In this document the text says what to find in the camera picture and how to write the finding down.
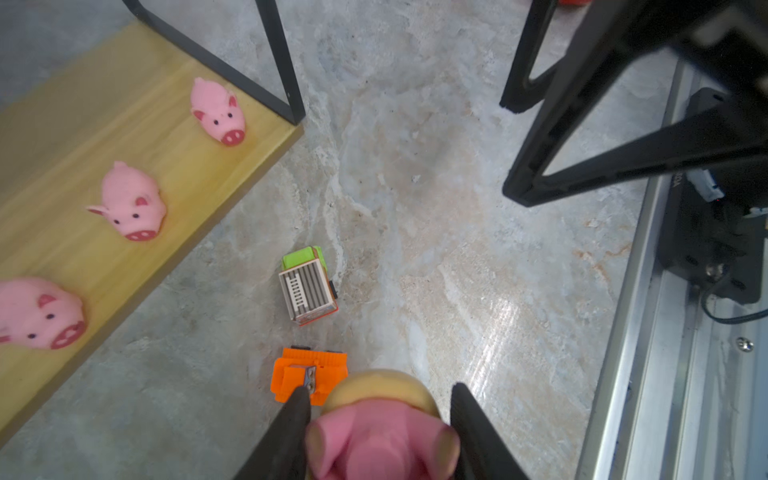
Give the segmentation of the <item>orange toy truck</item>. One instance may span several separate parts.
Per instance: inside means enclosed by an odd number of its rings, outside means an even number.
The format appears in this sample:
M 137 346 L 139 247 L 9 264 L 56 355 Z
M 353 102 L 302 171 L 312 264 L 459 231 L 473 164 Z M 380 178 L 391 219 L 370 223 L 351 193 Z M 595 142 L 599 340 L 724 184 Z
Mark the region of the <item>orange toy truck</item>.
M 315 351 L 308 347 L 284 348 L 274 362 L 270 390 L 279 403 L 286 403 L 293 391 L 305 387 L 312 406 L 323 406 L 331 391 L 349 375 L 348 355 L 336 351 Z

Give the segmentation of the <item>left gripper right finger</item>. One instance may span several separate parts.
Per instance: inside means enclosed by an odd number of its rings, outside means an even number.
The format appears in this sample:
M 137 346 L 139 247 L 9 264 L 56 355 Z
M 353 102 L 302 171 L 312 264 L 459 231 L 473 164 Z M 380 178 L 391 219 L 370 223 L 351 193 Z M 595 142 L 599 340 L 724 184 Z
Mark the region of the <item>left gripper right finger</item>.
M 460 439 L 455 479 L 529 479 L 464 383 L 452 387 L 450 425 Z

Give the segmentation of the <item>pink bear donut toy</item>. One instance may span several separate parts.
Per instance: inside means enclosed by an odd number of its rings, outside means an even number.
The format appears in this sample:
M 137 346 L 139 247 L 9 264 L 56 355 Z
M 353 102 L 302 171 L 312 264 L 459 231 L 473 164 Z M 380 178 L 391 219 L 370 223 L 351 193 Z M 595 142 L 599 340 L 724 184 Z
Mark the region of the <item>pink bear donut toy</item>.
M 427 387 L 388 369 L 335 386 L 304 446 L 313 479 L 452 479 L 461 450 Z

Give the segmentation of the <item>green box toy truck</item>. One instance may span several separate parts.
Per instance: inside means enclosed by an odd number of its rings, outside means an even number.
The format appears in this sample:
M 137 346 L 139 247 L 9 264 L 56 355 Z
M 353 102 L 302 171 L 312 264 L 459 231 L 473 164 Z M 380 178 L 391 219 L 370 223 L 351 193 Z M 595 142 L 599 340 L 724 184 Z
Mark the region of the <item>green box toy truck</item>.
M 282 258 L 278 279 L 291 321 L 304 326 L 338 311 L 338 294 L 319 246 Z

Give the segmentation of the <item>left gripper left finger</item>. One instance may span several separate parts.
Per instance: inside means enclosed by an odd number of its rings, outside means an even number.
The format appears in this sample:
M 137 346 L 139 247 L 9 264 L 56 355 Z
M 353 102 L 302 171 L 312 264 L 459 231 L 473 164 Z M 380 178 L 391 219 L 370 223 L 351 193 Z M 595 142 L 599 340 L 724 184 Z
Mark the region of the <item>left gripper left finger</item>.
M 310 419 L 309 392 L 296 387 L 234 479 L 305 479 L 304 438 Z

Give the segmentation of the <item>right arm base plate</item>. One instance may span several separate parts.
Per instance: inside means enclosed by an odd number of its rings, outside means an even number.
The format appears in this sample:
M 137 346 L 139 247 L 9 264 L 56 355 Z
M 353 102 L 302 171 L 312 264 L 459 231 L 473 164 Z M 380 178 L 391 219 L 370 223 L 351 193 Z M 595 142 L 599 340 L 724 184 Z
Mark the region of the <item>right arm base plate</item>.
M 739 304 L 762 292 L 767 156 L 672 176 L 657 257 L 675 275 Z

